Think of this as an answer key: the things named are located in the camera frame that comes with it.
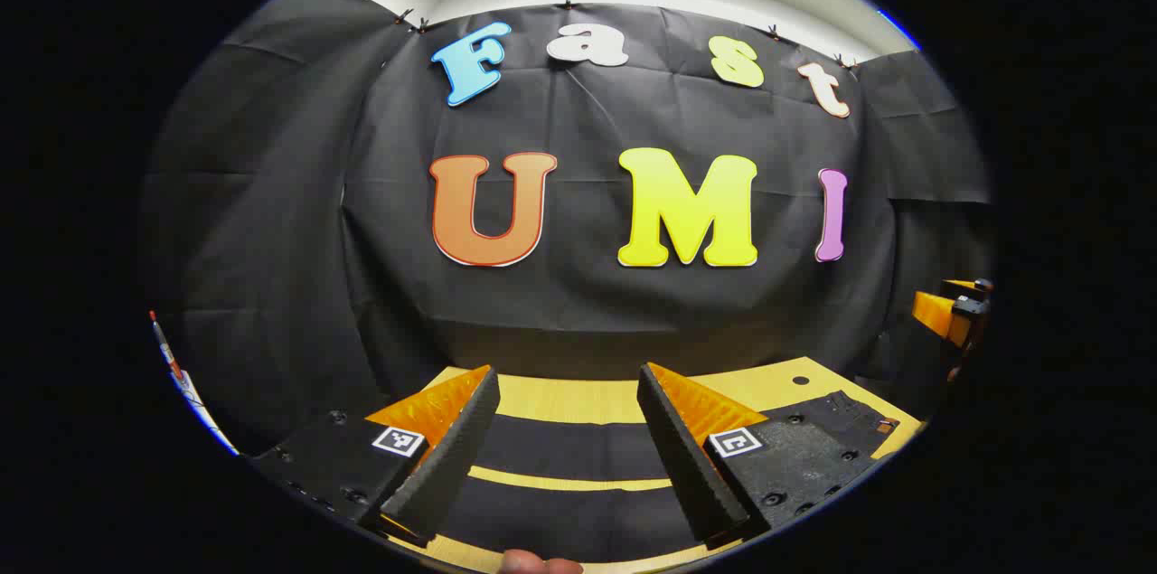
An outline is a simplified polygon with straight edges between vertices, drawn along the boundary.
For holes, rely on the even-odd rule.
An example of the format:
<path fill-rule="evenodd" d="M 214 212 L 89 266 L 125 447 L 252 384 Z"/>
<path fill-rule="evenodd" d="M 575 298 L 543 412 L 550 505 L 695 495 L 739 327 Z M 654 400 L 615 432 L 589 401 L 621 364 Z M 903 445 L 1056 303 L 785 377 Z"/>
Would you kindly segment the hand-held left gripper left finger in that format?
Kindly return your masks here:
<path fill-rule="evenodd" d="M 501 402 L 489 365 L 386 409 L 334 409 L 249 459 L 342 524 L 426 549 L 449 516 Z"/>

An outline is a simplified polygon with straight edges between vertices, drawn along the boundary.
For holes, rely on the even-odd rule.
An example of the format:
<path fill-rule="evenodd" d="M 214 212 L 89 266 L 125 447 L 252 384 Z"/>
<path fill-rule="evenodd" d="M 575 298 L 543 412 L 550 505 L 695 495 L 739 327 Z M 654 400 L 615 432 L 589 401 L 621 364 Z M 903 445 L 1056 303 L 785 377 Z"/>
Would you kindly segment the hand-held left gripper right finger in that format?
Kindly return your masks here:
<path fill-rule="evenodd" d="M 642 365 L 639 406 L 697 540 L 778 532 L 856 483 L 883 418 L 843 391 L 754 410 L 661 365 Z"/>

